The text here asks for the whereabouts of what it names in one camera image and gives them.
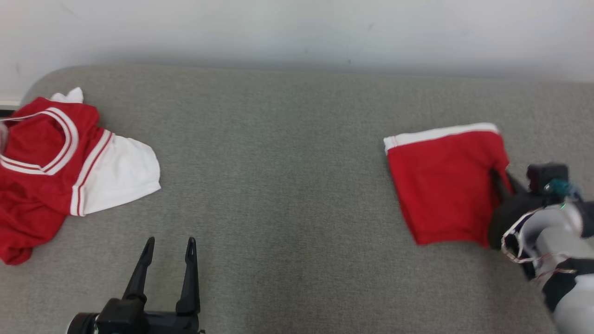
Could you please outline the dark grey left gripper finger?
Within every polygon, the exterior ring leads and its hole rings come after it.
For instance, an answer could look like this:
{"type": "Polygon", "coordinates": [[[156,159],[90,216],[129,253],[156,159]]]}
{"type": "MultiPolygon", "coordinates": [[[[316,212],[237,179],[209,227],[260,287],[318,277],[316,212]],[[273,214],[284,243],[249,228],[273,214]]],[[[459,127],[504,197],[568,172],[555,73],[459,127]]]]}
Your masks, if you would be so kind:
{"type": "Polygon", "coordinates": [[[128,281],[128,285],[123,294],[123,299],[140,300],[142,302],[147,301],[146,294],[144,294],[144,288],[146,285],[147,269],[151,265],[153,259],[154,247],[155,237],[149,237],[142,250],[140,258],[136,263],[132,276],[128,281]]]}
{"type": "Polygon", "coordinates": [[[199,262],[197,260],[196,240],[190,237],[184,256],[185,275],[182,284],[181,296],[176,303],[178,316],[197,316],[201,311],[199,290],[199,262]]]}

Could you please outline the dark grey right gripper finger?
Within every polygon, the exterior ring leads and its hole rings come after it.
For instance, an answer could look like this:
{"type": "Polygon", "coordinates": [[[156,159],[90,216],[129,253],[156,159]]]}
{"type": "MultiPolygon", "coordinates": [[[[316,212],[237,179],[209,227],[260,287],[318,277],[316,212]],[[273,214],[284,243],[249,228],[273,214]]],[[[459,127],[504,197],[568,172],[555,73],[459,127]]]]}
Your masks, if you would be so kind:
{"type": "Polygon", "coordinates": [[[505,196],[513,196],[529,193],[521,182],[513,177],[509,171],[505,172],[505,196]]]}
{"type": "Polygon", "coordinates": [[[513,188],[509,185],[509,173],[507,170],[501,173],[499,170],[491,169],[490,178],[498,198],[498,204],[501,206],[513,195],[513,188]]]}

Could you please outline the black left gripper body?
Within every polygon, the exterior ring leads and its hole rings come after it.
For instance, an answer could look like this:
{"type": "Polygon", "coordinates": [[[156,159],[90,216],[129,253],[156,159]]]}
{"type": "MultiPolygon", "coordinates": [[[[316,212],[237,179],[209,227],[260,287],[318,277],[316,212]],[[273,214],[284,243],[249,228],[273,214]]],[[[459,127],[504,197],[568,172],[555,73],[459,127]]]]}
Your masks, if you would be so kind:
{"type": "Polygon", "coordinates": [[[108,300],[99,313],[79,313],[69,334],[205,334],[199,317],[176,312],[146,312],[141,300],[108,300]]]}

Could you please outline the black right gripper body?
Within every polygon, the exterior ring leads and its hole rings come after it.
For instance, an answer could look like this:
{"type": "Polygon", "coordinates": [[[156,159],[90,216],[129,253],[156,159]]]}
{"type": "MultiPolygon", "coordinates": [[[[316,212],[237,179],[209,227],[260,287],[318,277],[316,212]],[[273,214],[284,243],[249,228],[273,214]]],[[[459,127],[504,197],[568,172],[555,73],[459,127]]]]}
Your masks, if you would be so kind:
{"type": "Polygon", "coordinates": [[[497,192],[499,206],[493,211],[487,230],[487,245],[490,249],[500,250],[503,234],[524,214],[548,206],[552,203],[551,195],[535,193],[497,192]]]}

